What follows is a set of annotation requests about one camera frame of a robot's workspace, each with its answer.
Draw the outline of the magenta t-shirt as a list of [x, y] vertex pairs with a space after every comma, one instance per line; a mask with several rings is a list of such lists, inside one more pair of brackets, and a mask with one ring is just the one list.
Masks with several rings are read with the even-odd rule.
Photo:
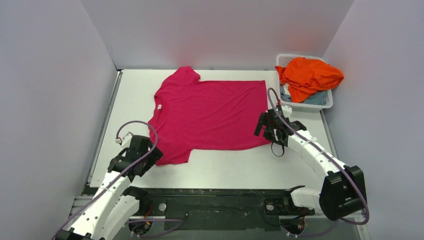
[[268, 144], [255, 136], [268, 108], [264, 80], [202, 80], [180, 67], [154, 94], [149, 124], [163, 156], [159, 166], [184, 164], [193, 150], [242, 151]]

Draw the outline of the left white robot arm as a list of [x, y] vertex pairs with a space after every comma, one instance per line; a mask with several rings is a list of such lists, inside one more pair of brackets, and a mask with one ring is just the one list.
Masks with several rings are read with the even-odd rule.
[[109, 163], [94, 197], [64, 223], [55, 240], [111, 240], [134, 214], [149, 210], [146, 192], [132, 186], [164, 155], [157, 138], [128, 133], [117, 142], [122, 150]]

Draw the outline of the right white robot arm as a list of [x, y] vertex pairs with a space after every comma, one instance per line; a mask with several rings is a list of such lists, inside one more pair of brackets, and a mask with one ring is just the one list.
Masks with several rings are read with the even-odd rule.
[[300, 185], [282, 201], [290, 215], [302, 208], [320, 210], [331, 221], [367, 210], [365, 178], [358, 166], [349, 167], [325, 150], [300, 121], [290, 121], [281, 106], [260, 114], [254, 132], [273, 144], [296, 152], [317, 174], [320, 189]]

